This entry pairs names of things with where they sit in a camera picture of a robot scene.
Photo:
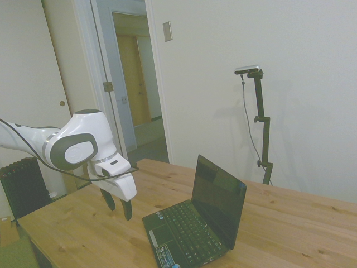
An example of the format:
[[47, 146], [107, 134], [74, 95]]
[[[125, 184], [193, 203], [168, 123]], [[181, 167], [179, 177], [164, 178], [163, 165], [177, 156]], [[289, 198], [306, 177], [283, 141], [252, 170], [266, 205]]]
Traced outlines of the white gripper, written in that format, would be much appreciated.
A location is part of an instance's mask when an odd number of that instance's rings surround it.
[[116, 209], [115, 201], [111, 194], [121, 198], [120, 201], [127, 221], [132, 218], [132, 203], [130, 200], [137, 194], [133, 176], [130, 173], [122, 175], [129, 169], [130, 164], [96, 164], [94, 167], [88, 166], [89, 178], [94, 185], [100, 187], [102, 196], [111, 211]]

